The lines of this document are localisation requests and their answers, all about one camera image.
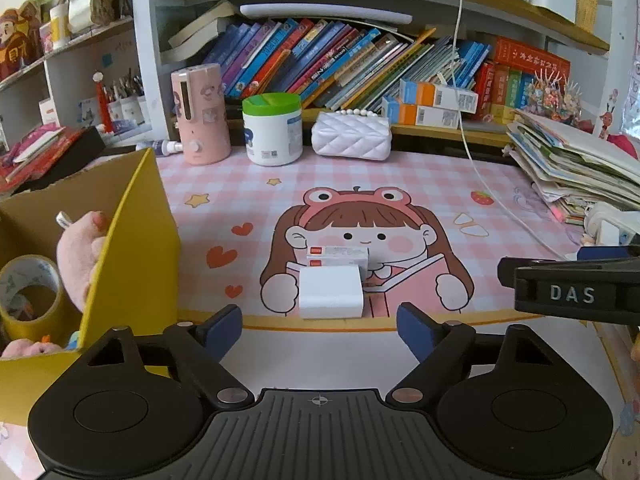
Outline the white quilted purse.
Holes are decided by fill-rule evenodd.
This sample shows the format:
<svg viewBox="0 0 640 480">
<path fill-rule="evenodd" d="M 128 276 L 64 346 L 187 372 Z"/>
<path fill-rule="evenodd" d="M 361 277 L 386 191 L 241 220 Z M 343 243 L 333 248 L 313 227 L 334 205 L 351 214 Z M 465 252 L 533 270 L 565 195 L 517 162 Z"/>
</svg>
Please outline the white quilted purse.
<svg viewBox="0 0 640 480">
<path fill-rule="evenodd" d="M 392 136 L 388 119 L 372 112 L 321 112 L 311 128 L 311 146 L 321 156 L 382 162 L 390 157 Z"/>
</svg>

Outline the white shelf unit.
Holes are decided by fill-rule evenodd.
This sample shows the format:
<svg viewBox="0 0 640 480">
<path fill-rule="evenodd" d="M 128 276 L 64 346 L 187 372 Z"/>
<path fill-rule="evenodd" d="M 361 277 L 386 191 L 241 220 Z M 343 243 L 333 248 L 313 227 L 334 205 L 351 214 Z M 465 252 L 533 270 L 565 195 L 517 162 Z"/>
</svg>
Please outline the white shelf unit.
<svg viewBox="0 0 640 480">
<path fill-rule="evenodd" d="M 138 69 L 132 18 L 70 40 L 1 81 L 1 141 L 12 146 L 42 125 L 42 104 L 50 105 L 58 124 L 77 126 L 80 103 L 96 97 L 94 73 L 102 73 L 111 84 Z"/>
</svg>

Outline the white red-label small box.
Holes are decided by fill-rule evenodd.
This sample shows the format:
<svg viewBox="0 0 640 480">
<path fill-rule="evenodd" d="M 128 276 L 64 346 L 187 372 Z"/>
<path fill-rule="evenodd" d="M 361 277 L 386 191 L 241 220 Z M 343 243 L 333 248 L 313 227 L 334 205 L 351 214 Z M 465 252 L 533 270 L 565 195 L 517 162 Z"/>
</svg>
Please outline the white red-label small box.
<svg viewBox="0 0 640 480">
<path fill-rule="evenodd" d="M 361 278 L 368 273 L 369 249 L 356 246 L 310 246 L 307 266 L 356 266 Z"/>
</svg>

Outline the white cube box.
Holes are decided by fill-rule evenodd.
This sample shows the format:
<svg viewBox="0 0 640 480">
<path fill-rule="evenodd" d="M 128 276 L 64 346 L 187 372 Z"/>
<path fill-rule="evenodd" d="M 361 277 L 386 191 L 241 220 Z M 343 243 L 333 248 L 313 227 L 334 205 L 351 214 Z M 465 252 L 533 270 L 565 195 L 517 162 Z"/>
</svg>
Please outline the white cube box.
<svg viewBox="0 0 640 480">
<path fill-rule="evenodd" d="M 302 318 L 362 317 L 364 295 L 358 266 L 304 266 L 299 271 L 298 290 Z"/>
</svg>

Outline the white pen cup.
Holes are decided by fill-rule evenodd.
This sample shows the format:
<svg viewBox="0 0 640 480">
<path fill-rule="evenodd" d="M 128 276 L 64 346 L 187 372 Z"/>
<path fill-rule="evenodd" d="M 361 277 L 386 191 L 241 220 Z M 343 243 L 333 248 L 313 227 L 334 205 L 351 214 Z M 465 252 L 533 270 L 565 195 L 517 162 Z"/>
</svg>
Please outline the white pen cup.
<svg viewBox="0 0 640 480">
<path fill-rule="evenodd" d="M 130 120 L 136 125 L 144 123 L 142 108 L 136 96 L 128 96 L 128 98 L 121 99 L 120 107 L 122 108 L 122 118 Z"/>
</svg>

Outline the pink plush with orange spikes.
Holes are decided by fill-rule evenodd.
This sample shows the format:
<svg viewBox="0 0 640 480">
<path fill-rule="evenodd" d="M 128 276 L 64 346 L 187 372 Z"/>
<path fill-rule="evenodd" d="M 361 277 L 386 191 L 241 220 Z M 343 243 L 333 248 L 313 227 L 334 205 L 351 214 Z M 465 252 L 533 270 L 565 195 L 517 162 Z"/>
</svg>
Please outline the pink plush with orange spikes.
<svg viewBox="0 0 640 480">
<path fill-rule="evenodd" d="M 22 338 L 9 342 L 1 353 L 1 359 L 30 358 L 31 356 L 41 356 L 42 354 L 58 353 L 61 351 L 62 348 L 51 341 L 31 341 Z"/>
</svg>

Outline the yellow tape roll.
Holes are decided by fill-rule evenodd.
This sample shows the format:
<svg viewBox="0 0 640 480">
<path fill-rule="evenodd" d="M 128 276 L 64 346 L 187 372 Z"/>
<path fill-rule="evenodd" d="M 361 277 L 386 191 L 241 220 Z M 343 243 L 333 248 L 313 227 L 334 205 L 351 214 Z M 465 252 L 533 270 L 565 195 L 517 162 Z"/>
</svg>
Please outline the yellow tape roll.
<svg viewBox="0 0 640 480">
<path fill-rule="evenodd" d="M 49 258 L 24 255 L 1 269 L 1 322 L 9 340 L 61 342 L 67 299 L 58 267 Z"/>
</svg>

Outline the red packets pile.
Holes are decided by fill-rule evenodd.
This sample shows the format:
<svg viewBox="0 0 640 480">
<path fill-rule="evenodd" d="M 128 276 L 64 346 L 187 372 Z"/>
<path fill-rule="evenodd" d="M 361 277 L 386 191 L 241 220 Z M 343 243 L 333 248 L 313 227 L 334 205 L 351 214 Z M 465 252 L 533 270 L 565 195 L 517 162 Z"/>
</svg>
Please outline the red packets pile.
<svg viewBox="0 0 640 480">
<path fill-rule="evenodd" d="M 32 130 L 1 156 L 1 194 L 43 177 L 87 131 L 53 124 Z"/>
</svg>

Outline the orange white carton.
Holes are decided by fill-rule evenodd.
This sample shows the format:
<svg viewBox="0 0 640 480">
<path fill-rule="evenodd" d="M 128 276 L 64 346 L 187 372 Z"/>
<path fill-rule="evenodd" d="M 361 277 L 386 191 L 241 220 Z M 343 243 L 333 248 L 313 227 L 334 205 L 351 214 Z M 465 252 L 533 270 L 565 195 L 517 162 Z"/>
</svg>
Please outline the orange white carton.
<svg viewBox="0 0 640 480">
<path fill-rule="evenodd" d="M 401 103 L 396 98 L 382 97 L 382 116 L 393 125 L 457 129 L 460 117 L 454 110 Z"/>
<path fill-rule="evenodd" d="M 473 91 L 407 79 L 400 81 L 399 97 L 406 104 L 460 110 L 469 114 L 476 113 L 478 104 L 478 95 Z"/>
</svg>

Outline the grey blue toy car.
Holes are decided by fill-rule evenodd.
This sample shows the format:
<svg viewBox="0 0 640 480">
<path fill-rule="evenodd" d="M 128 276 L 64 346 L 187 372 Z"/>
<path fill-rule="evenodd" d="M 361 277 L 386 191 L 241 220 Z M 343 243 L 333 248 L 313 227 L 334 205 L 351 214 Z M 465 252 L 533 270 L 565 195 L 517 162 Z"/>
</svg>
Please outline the grey blue toy car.
<svg viewBox="0 0 640 480">
<path fill-rule="evenodd" d="M 75 351 L 78 349 L 79 346 L 79 336 L 80 336 L 80 331 L 79 330 L 75 330 L 71 335 L 70 335 L 70 339 L 68 340 L 68 343 L 66 344 L 65 350 L 66 351 Z"/>
</svg>

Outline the pink checkered table mat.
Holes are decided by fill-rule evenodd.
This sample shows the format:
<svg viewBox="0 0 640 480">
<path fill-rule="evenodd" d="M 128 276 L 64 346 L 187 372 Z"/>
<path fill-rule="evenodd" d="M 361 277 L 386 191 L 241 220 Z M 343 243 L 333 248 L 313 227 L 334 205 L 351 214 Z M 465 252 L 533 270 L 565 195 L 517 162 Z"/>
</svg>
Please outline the pink checkered table mat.
<svg viewBox="0 0 640 480">
<path fill-rule="evenodd" d="M 495 267 L 506 255 L 544 251 L 474 181 L 462 159 L 400 154 L 389 162 L 304 156 L 261 167 L 243 154 L 212 166 L 174 156 L 158 162 L 181 238 L 184 315 L 238 304 L 252 330 L 234 360 L 259 380 L 285 372 L 310 386 L 340 370 L 387 382 L 399 342 L 397 307 L 429 314 L 495 313 L 510 296 Z M 297 270 L 312 246 L 366 248 L 362 315 L 340 334 L 296 333 Z"/>
</svg>

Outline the pink pig plush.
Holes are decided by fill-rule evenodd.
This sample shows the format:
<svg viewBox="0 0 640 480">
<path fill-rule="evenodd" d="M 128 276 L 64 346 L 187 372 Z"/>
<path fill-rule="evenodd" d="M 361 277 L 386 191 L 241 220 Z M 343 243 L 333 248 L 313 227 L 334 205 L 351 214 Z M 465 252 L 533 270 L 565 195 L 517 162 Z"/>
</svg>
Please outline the pink pig plush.
<svg viewBox="0 0 640 480">
<path fill-rule="evenodd" d="M 103 211 L 89 211 L 75 222 L 60 211 L 55 220 L 63 229 L 56 246 L 58 273 L 70 301 L 84 312 L 110 220 Z"/>
</svg>

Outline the fortune god box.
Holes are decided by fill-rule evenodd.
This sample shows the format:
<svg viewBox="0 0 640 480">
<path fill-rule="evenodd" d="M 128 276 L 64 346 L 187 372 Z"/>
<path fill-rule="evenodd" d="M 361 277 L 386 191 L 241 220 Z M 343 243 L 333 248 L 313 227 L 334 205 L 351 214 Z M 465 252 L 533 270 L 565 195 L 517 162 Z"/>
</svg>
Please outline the fortune god box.
<svg viewBox="0 0 640 480">
<path fill-rule="evenodd" d="M 5 80 L 36 59 L 34 42 L 28 36 L 28 21 L 16 9 L 1 15 L 0 78 Z"/>
</svg>

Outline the white power strip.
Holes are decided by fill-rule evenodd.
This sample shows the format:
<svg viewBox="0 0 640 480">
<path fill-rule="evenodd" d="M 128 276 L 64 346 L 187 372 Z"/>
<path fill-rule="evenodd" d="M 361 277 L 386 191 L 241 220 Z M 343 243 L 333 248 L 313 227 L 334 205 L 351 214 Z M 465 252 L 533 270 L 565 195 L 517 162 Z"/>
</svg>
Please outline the white power strip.
<svg viewBox="0 0 640 480">
<path fill-rule="evenodd" d="M 621 211 L 597 202 L 585 209 L 582 244 L 593 246 L 629 246 L 639 244 L 639 211 Z"/>
</svg>

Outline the yellow cardboard box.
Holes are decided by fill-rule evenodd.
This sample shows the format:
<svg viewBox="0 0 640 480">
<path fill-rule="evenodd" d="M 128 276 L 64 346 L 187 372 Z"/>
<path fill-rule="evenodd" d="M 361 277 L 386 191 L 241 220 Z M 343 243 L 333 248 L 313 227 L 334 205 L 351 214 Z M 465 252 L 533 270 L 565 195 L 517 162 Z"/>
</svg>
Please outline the yellow cardboard box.
<svg viewBox="0 0 640 480">
<path fill-rule="evenodd" d="M 177 319 L 180 238 L 151 151 L 122 155 L 43 190 L 2 200 L 1 269 L 24 255 L 58 266 L 60 211 L 73 221 L 103 211 L 110 227 L 85 311 L 66 294 L 66 331 L 54 342 L 62 351 L 1 363 L 1 419 L 13 425 L 26 425 L 37 399 L 109 328 L 126 325 L 137 335 L 151 335 Z M 75 330 L 78 349 L 66 351 Z"/>
</svg>

